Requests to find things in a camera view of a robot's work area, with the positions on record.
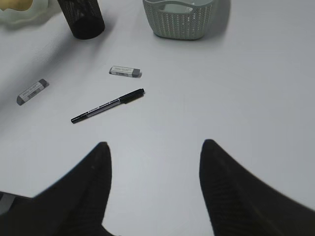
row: black cylinder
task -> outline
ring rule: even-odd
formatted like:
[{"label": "black cylinder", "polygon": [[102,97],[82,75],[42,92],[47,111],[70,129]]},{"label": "black cylinder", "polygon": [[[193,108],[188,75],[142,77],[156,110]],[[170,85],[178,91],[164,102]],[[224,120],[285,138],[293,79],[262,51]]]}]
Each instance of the black cylinder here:
[{"label": "black cylinder", "polygon": [[105,30],[97,0],[58,0],[69,27],[78,39],[90,39]]}]

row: table surface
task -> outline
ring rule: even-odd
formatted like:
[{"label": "table surface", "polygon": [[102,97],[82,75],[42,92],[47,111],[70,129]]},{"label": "table surface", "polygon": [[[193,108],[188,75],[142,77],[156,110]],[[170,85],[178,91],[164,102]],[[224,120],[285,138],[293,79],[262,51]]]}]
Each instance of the table surface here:
[{"label": "table surface", "polygon": [[[33,197],[107,141],[109,231],[213,235],[198,178],[211,138],[315,209],[314,1],[220,0],[196,41],[155,36],[141,0],[99,5],[106,31],[87,41],[72,36],[60,11],[40,24],[0,25],[0,191]],[[143,75],[110,75],[113,65]],[[18,106],[40,79],[49,87]],[[143,98],[70,122],[139,88]]]}]

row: marker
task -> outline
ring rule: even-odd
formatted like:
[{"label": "marker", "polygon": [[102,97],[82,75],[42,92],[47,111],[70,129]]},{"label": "marker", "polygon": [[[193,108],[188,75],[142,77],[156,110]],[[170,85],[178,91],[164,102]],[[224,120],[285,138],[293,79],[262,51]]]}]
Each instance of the marker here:
[{"label": "marker", "polygon": [[117,99],[115,99],[115,100],[113,100],[111,102],[108,102],[108,103],[106,103],[104,105],[96,107],[93,110],[85,112],[85,113],[83,113],[83,114],[81,114],[81,115],[71,119],[71,122],[75,124],[75,123],[77,123],[79,121],[82,121],[82,120],[87,119],[89,117],[95,116],[98,113],[106,111],[106,110],[108,110],[108,109],[110,109],[112,107],[116,107],[116,106],[118,106],[118,105],[120,105],[122,103],[126,104],[128,102],[131,102],[131,101],[133,101],[133,100],[135,100],[135,99],[137,99],[139,97],[142,97],[143,95],[144,95],[144,89],[143,88],[138,89],[138,90],[133,91],[131,93],[128,93],[128,94],[126,94],[124,96],[121,96],[120,98],[117,98]]}]

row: woven basket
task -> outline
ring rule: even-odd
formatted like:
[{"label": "woven basket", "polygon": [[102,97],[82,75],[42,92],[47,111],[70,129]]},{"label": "woven basket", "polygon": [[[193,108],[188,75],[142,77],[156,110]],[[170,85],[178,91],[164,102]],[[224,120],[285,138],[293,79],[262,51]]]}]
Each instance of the woven basket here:
[{"label": "woven basket", "polygon": [[198,39],[205,35],[215,0],[143,0],[153,32],[164,38]]}]

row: gray eraser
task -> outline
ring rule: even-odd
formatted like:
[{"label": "gray eraser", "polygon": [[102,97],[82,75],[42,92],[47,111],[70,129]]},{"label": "gray eraser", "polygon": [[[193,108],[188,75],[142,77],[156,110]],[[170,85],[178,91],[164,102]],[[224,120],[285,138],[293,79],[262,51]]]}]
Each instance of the gray eraser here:
[{"label": "gray eraser", "polygon": [[49,83],[47,83],[47,81],[44,79],[41,79],[40,81],[36,82],[17,97],[16,99],[17,104],[19,104],[20,106],[23,105],[31,98],[33,98],[41,91],[43,91],[44,88],[46,88],[48,85]]},{"label": "gray eraser", "polygon": [[122,67],[122,66],[113,66],[110,68],[109,71],[112,75],[122,75],[127,77],[139,77],[140,76],[140,69],[134,69],[129,67]]}]

